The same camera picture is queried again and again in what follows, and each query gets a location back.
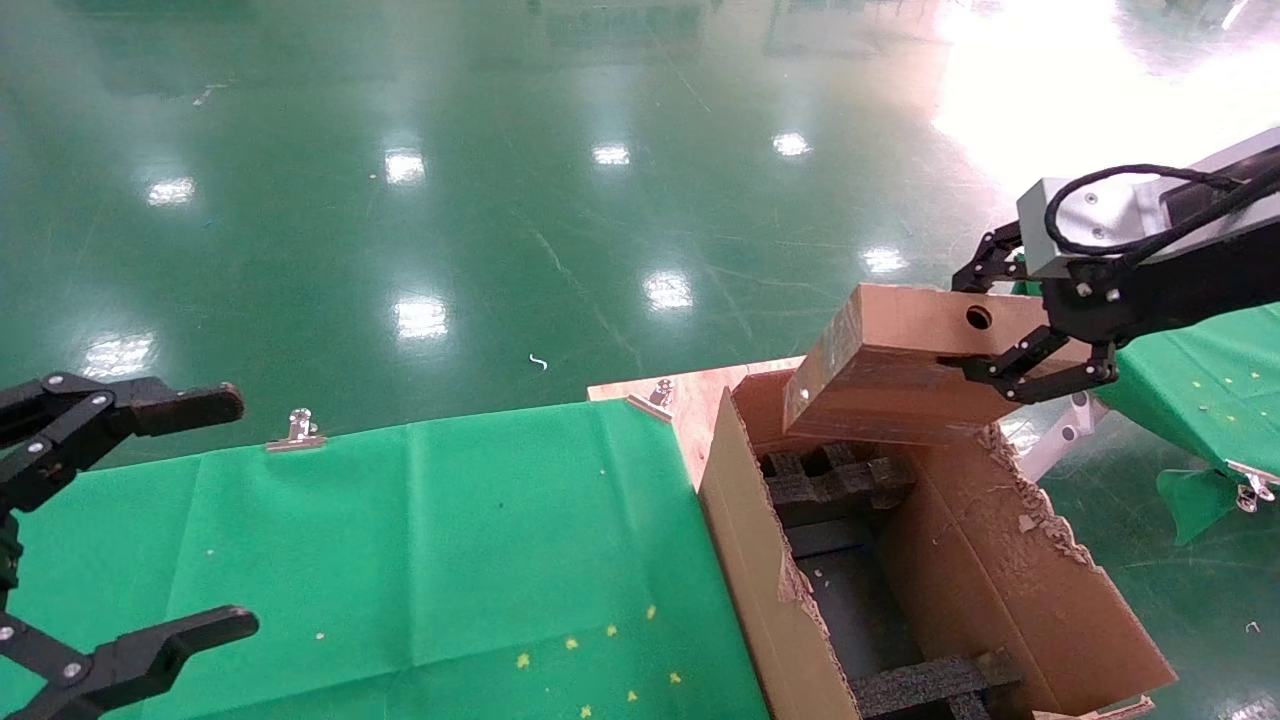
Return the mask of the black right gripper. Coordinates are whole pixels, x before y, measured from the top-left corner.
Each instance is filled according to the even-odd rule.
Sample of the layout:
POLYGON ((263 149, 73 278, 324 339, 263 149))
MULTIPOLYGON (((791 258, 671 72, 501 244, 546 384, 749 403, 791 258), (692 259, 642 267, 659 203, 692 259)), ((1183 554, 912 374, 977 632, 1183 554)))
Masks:
MULTIPOLYGON (((1042 292, 1048 325, 998 356, 963 357, 966 380, 1033 405, 1117 379, 1117 346, 1277 301, 1277 206, 1211 219, 1207 205, 1048 205, 1042 292), (1070 340, 1091 345, 1075 365, 1032 375, 1070 340)), ((986 232, 952 274, 952 292, 988 293, 1029 281, 1021 228, 986 232)))

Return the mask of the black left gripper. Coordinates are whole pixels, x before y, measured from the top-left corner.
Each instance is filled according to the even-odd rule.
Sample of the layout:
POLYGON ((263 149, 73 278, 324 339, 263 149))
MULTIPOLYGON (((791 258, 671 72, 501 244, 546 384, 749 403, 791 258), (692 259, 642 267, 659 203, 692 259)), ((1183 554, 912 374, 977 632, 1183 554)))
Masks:
MULTIPOLYGON (((173 389, 156 377, 101 382, 55 372, 3 391, 1 591, 18 587, 20 524, 81 471, 131 437, 159 437, 238 421, 244 401, 230 383, 173 389)), ((196 653, 250 638, 250 610, 228 605, 147 626, 81 653, 4 612, 3 657, 45 680, 9 719, 100 719, 168 693, 196 653)))

